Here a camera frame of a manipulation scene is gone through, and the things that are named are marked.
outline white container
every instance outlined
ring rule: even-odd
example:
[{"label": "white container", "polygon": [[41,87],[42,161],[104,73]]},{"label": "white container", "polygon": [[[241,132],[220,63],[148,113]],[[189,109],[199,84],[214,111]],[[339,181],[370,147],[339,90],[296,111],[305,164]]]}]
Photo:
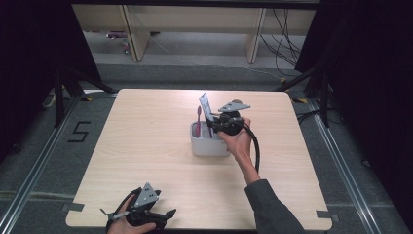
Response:
[{"label": "white container", "polygon": [[217,134],[209,129],[207,122],[201,121],[201,133],[197,136],[197,122],[189,128],[192,153],[197,156],[228,156],[227,144]]}]

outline human hand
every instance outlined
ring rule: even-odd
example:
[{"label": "human hand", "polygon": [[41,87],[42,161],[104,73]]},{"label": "human hand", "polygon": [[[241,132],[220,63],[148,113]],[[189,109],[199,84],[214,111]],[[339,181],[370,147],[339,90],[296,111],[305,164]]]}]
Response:
[{"label": "human hand", "polygon": [[[130,196],[127,202],[125,202],[124,206],[119,210],[119,213],[123,213],[126,209],[128,204],[130,203],[133,196]],[[123,216],[119,220],[112,222],[112,225],[109,227],[107,231],[108,234],[143,234],[155,229],[156,224],[145,223],[141,226],[132,226],[128,223],[127,219]]]},{"label": "human hand", "polygon": [[[244,123],[249,127],[251,126],[251,120],[243,117]],[[235,160],[241,168],[244,174],[246,184],[251,184],[254,181],[260,179],[258,172],[252,165],[250,151],[251,151],[251,136],[245,129],[235,136],[229,136],[224,132],[219,132],[218,136],[221,137],[227,144],[227,150],[234,155]]]}]

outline person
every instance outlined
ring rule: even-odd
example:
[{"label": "person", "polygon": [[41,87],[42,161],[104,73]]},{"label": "person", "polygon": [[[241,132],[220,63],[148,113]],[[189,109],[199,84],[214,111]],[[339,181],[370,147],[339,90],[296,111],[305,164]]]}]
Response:
[{"label": "person", "polygon": [[[251,125],[251,121],[248,118],[243,117],[243,119],[248,126]],[[244,175],[246,182],[245,194],[254,211],[257,233],[305,233],[303,226],[294,214],[277,198],[268,180],[262,179],[252,165],[250,157],[251,136],[249,133],[242,129],[235,136],[229,136],[223,132],[219,132],[218,135],[227,143],[227,149],[234,155]],[[126,205],[120,209],[120,213],[125,210]],[[132,227],[122,217],[120,220],[112,223],[108,233],[142,234],[153,229],[155,229],[154,223]]]}]

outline gray floor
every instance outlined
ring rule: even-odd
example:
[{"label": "gray floor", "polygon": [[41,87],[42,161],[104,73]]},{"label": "gray floor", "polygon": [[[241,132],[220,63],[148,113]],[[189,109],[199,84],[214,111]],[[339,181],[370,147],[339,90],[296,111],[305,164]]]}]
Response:
[{"label": "gray floor", "polygon": [[[122,39],[107,39],[105,32],[86,32],[85,36],[103,81],[116,89],[268,91],[281,84],[280,78],[290,80],[298,74],[281,59],[277,60],[277,66],[282,73],[292,76],[283,75],[275,69],[274,54],[263,43],[258,49],[256,63],[248,64],[242,35],[162,32],[153,36],[157,42],[150,41],[143,61],[139,63],[131,61],[130,56],[125,54]],[[299,47],[304,41],[303,37],[292,39]],[[288,50],[282,52],[290,55]],[[88,84],[82,85],[85,89],[95,89]],[[290,96],[302,98],[304,86],[300,84],[290,89]],[[66,212],[61,208],[70,203],[76,194],[114,99],[103,95],[94,97],[92,101],[77,103],[12,233],[104,233],[103,228],[68,227],[64,221]],[[293,107],[297,113],[310,111],[309,104],[305,103],[293,103]],[[409,233],[377,177],[360,163],[362,153],[341,122],[340,115],[331,111],[329,119],[330,131],[382,233]],[[0,165],[0,211],[8,208],[24,182],[53,130],[54,120],[53,108],[40,112],[19,142],[22,152],[11,153]],[[71,143],[69,140],[79,137],[73,135],[79,121],[91,122],[82,125],[82,131],[89,132],[88,136],[83,143]],[[314,117],[305,120],[301,130],[325,202],[333,215],[333,227],[328,233],[366,233]]]}]

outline gray sleeve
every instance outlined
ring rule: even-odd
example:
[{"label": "gray sleeve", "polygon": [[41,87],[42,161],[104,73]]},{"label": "gray sleeve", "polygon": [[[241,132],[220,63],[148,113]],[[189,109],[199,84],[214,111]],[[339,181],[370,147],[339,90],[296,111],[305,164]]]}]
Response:
[{"label": "gray sleeve", "polygon": [[267,179],[253,182],[245,193],[254,210],[259,234],[305,233],[294,214],[277,198]]}]

